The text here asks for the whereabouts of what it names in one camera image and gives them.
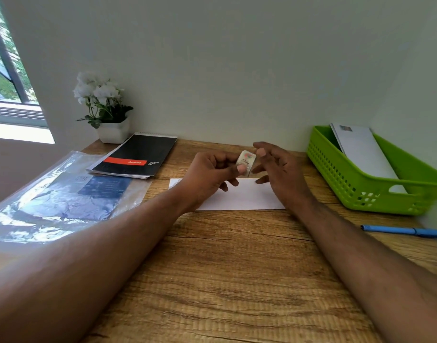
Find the white flower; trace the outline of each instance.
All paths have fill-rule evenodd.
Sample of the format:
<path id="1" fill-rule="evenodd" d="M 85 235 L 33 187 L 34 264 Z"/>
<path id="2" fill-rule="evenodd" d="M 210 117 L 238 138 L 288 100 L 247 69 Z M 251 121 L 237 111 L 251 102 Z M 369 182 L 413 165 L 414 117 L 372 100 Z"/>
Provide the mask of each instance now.
<path id="1" fill-rule="evenodd" d="M 79 83 L 74 89 L 74 97 L 77 98 L 90 97 L 91 95 L 93 95 L 95 89 L 96 86 L 94 86 L 93 84 Z"/>
<path id="2" fill-rule="evenodd" d="M 93 95 L 98 99 L 99 103 L 103 105 L 107 104 L 107 99 L 120 98 L 120 92 L 111 82 L 98 86 L 94 90 Z"/>
<path id="3" fill-rule="evenodd" d="M 98 86 L 100 83 L 99 77 L 92 72 L 80 72 L 78 74 L 77 80 L 79 84 L 92 84 Z"/>

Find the fingernail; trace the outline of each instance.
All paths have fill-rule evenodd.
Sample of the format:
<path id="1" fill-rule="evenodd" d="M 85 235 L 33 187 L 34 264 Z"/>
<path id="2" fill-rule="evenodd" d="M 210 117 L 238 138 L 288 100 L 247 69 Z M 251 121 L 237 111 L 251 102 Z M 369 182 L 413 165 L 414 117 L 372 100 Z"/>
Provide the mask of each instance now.
<path id="1" fill-rule="evenodd" d="M 256 155 L 260 155 L 260 156 L 265 156 L 266 155 L 266 151 L 264 148 L 260 148 L 256 151 Z"/>
<path id="2" fill-rule="evenodd" d="M 245 173 L 245 171 L 247 171 L 247 166 L 246 165 L 239 165 L 238 166 L 238 172 L 239 173 Z"/>

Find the wooden desk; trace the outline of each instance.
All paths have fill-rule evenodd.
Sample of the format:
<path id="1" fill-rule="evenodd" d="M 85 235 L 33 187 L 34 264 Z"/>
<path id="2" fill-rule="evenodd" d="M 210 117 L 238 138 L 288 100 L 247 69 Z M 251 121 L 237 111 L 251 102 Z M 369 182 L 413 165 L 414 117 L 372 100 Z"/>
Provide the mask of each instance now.
<path id="1" fill-rule="evenodd" d="M 97 141 L 84 151 L 113 149 Z M 194 155 L 244 147 L 179 140 L 146 199 L 183 177 Z M 414 218 L 344 208 L 304 153 L 309 187 L 356 225 L 417 227 Z M 437 274 L 437 241 L 373 234 Z M 116 295 L 84 342 L 381 342 L 305 228 L 282 210 L 181 217 Z"/>

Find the window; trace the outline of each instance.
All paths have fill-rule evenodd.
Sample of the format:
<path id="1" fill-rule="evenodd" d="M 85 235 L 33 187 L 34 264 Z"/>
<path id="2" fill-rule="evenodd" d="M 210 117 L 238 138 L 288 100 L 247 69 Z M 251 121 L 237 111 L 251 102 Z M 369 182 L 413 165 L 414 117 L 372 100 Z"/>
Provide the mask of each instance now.
<path id="1" fill-rule="evenodd" d="M 47 126 L 1 10 L 0 123 Z"/>

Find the plastic basket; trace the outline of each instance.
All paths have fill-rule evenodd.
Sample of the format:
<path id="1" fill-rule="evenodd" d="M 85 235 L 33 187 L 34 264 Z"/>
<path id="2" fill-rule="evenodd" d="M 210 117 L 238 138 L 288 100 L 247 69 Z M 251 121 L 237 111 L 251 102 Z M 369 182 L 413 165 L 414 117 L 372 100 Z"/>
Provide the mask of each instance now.
<path id="1" fill-rule="evenodd" d="M 341 152 L 330 126 L 314 126 L 307 155 L 344 206 L 369 212 L 421 215 L 437 200 L 437 170 L 382 137 L 374 138 L 399 179 L 370 176 Z M 389 192 L 403 185 L 408 194 Z"/>

